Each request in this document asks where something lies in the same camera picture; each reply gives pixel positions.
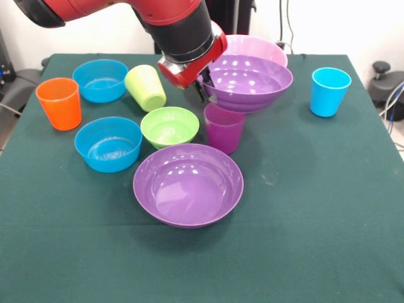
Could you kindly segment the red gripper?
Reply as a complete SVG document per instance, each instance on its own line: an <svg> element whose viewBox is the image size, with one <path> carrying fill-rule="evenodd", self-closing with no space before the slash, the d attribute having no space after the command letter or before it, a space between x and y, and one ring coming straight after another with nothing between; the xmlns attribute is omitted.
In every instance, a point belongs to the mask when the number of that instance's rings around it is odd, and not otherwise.
<svg viewBox="0 0 404 303"><path fill-rule="evenodd" d="M227 49L225 33L213 20L211 20L211 29L213 42L203 55L187 63L176 63L163 55L157 62L161 73L177 88L185 89L194 83L202 103L209 102L209 95L197 78L202 73L203 82L214 87L208 65L215 62Z"/></svg>

